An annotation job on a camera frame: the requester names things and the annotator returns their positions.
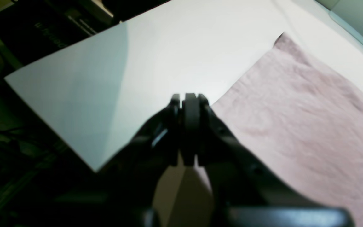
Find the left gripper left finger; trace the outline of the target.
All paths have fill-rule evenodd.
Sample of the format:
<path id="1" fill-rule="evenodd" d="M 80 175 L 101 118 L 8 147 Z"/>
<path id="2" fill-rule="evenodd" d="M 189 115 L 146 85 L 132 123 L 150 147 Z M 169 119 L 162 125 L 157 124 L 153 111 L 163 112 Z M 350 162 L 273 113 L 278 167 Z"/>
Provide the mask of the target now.
<path id="1" fill-rule="evenodd" d="M 160 227 L 154 193 L 164 171 L 176 166 L 180 95 L 147 120 L 95 175 L 95 184 L 57 199 L 58 227 Z"/>

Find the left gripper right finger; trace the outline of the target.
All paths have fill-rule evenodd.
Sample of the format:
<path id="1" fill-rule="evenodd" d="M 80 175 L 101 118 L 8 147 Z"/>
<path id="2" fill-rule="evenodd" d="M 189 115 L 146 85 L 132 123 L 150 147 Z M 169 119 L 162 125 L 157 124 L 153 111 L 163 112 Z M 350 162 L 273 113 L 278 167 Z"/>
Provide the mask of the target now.
<path id="1" fill-rule="evenodd" d="M 349 212 L 284 183 L 215 115 L 204 95 L 182 102 L 184 164 L 203 166 L 213 190 L 211 227 L 353 227 Z"/>

